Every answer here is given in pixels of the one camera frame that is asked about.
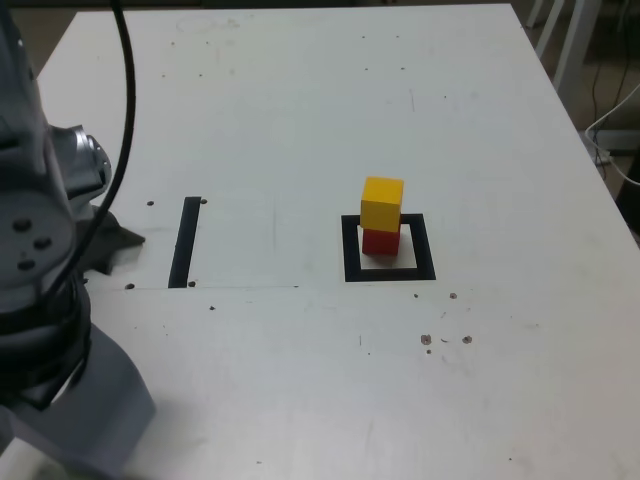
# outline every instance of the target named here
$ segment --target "black rectangular marking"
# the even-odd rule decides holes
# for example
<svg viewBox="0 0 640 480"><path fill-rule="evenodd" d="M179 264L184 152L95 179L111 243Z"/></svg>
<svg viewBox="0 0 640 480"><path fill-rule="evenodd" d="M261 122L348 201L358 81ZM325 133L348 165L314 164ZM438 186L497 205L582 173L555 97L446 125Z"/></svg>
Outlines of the black rectangular marking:
<svg viewBox="0 0 640 480"><path fill-rule="evenodd" d="M427 229L421 213L402 214L400 223L409 225L416 268L363 269L360 265L358 225L360 215L342 216L342 252L346 282L397 282L409 280L435 280Z"/></svg>
<svg viewBox="0 0 640 480"><path fill-rule="evenodd" d="M189 280L189 267L193 242L198 228L198 214L200 213L200 197L185 197L180 218L180 229L176 248L173 251L171 273L169 274L169 288L186 288Z"/></svg>

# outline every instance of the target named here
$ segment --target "yellow cube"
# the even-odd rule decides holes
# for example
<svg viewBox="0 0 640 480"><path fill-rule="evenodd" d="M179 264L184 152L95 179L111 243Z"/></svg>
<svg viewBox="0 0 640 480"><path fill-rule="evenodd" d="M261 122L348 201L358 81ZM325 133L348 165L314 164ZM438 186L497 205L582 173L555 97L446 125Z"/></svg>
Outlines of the yellow cube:
<svg viewBox="0 0 640 480"><path fill-rule="evenodd" d="M400 226L404 182L367 177L360 203L360 226L367 230L397 232Z"/></svg>

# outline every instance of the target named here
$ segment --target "wooden block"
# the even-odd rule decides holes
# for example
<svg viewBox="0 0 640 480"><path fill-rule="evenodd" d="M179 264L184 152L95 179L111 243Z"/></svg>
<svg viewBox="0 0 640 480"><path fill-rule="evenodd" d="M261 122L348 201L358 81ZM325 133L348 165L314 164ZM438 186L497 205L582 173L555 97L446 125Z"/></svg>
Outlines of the wooden block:
<svg viewBox="0 0 640 480"><path fill-rule="evenodd" d="M397 232L403 187L402 180L367 177L360 203L360 226L365 230Z"/></svg>
<svg viewBox="0 0 640 480"><path fill-rule="evenodd" d="M398 255L400 225L397 232L367 230L362 232L362 253L365 255Z"/></svg>

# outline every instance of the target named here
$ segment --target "white chair leg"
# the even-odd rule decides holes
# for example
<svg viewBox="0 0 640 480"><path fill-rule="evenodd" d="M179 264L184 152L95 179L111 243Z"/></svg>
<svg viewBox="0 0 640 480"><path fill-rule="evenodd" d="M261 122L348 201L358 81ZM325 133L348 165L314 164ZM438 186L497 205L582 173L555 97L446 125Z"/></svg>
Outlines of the white chair leg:
<svg viewBox="0 0 640 480"><path fill-rule="evenodd" d="M556 22L558 21L560 11L563 6L564 0L554 0L553 7L551 7L551 12L549 13L549 18L547 19L547 23L544 24L544 30L542 30L542 35L540 35L538 45L536 45L536 55L538 55L538 58L542 58L542 54L544 53L545 48L547 48L547 43L549 43L549 38L551 38L551 33L553 33L553 29L556 26Z"/></svg>
<svg viewBox="0 0 640 480"><path fill-rule="evenodd" d="M564 40L558 68L553 77L553 86L564 108L572 108L573 94L580 82L582 63L591 40L593 27L598 19L602 0L576 0Z"/></svg>
<svg viewBox="0 0 640 480"><path fill-rule="evenodd" d="M542 4L544 0L536 0L533 4L533 8L531 9L531 13L529 14L529 18L527 18L527 23L524 24L527 28L533 28L538 21L538 16L540 15L540 10L542 10Z"/></svg>

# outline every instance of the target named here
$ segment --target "white table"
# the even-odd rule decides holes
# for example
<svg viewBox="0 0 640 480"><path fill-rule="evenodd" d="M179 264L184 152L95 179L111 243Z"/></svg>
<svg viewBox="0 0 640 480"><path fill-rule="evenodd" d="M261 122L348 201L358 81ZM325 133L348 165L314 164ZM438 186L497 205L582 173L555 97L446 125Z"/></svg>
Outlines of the white table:
<svg viewBox="0 0 640 480"><path fill-rule="evenodd" d="M147 242L88 287L158 406L132 478L640 476L640 255L511 7L127 20L113 211ZM76 16L40 84L115 160L109 13ZM436 281L345 284L367 175L405 179ZM169 290L190 195L197 286Z"/></svg>

